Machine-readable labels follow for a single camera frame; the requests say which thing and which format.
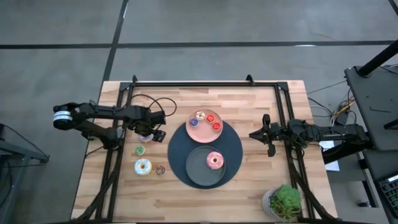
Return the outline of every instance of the blue frosted donut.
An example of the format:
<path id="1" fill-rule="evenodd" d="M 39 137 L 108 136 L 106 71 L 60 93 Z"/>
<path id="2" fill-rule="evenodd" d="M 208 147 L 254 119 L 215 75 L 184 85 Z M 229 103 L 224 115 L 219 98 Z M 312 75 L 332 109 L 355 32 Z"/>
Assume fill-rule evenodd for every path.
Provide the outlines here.
<path id="1" fill-rule="evenodd" d="M 196 127 L 196 126 L 199 125 L 199 121 L 198 121 L 196 118 L 190 119 L 190 120 L 189 120 L 189 125 L 190 125 L 191 127 Z"/>

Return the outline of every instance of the wooden table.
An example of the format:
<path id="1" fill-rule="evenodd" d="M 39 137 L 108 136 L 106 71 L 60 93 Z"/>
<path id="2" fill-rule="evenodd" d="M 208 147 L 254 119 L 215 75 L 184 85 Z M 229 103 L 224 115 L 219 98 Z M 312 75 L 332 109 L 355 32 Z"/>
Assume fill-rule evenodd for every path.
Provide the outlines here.
<path id="1" fill-rule="evenodd" d="M 116 104 L 120 82 L 104 82 L 100 105 Z M 288 81 L 295 118 L 313 122 L 303 81 Z M 115 222 L 271 222 L 261 208 L 261 198 L 268 189 L 290 184 L 284 145 L 275 141 L 276 155 L 268 157 L 267 146 L 250 139 L 249 133 L 261 128 L 262 115 L 268 113 L 271 121 L 279 121 L 274 89 L 270 87 L 135 87 L 133 94 L 143 93 L 154 98 L 169 97 L 176 101 L 177 112 L 167 117 L 167 132 L 163 143 L 144 144 L 142 156 L 152 166 L 163 165 L 167 172 L 159 177 L 154 169 L 145 177 L 134 173 L 138 160 L 135 147 L 141 142 L 132 131 L 126 134 L 118 194 L 114 210 Z M 151 100 L 136 97 L 134 105 L 148 106 Z M 171 113 L 174 105 L 159 101 L 165 112 Z M 239 135 L 243 145 L 243 161 L 238 173 L 221 187 L 201 190 L 185 185 L 174 175 L 167 160 L 167 148 L 174 131 L 196 109 L 216 111 Z M 284 108 L 286 120 L 287 109 Z M 96 124 L 111 126 L 111 120 L 96 119 Z M 88 152 L 99 147 L 99 141 L 88 146 Z M 73 207 L 72 218 L 78 217 L 98 193 L 103 174 L 105 150 L 89 155 L 84 163 L 80 184 Z M 336 217 L 322 154 L 318 147 L 305 150 L 305 167 L 312 192 L 326 210 Z M 108 210 L 105 200 L 104 212 Z"/>

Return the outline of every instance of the plant pot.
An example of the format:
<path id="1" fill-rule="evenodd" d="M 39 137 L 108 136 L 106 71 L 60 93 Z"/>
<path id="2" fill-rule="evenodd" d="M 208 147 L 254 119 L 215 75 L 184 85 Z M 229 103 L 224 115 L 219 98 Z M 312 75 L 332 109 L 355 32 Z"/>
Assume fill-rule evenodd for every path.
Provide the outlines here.
<path id="1" fill-rule="evenodd" d="M 270 217 L 272 217 L 273 219 L 275 219 L 278 222 L 289 222 L 288 220 L 279 217 L 271 208 L 271 197 L 279 190 L 279 188 L 277 189 L 271 189 L 268 190 L 264 196 L 262 196 L 262 200 L 261 200 L 261 205 L 262 205 L 262 209 L 264 210 L 264 212 L 269 215 Z"/>

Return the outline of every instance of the concrete floor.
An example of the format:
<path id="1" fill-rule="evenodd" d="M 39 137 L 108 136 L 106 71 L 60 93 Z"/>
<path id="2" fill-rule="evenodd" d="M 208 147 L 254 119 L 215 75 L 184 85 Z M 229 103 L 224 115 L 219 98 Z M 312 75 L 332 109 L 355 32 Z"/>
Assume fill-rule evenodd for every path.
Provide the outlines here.
<path id="1" fill-rule="evenodd" d="M 111 43 L 121 4 L 1 1 L 0 45 Z M 388 0 L 130 0 L 119 42 L 394 40 L 397 23 Z M 140 80 L 242 80 L 251 74 L 256 80 L 304 80 L 312 91 L 343 81 L 345 68 L 366 63 L 385 47 L 119 49 L 110 80 L 133 74 Z M 108 54 L 109 49 L 0 50 L 0 122 L 51 155 L 46 166 L 28 169 L 13 223 L 68 220 L 87 142 L 77 131 L 52 127 L 52 106 L 97 100 Z M 342 84 L 311 96 L 334 109 L 347 91 Z M 315 108 L 313 114 L 324 111 Z M 340 218 L 358 220 L 344 206 L 354 207 L 354 199 L 343 194 L 358 185 L 331 187 Z"/>

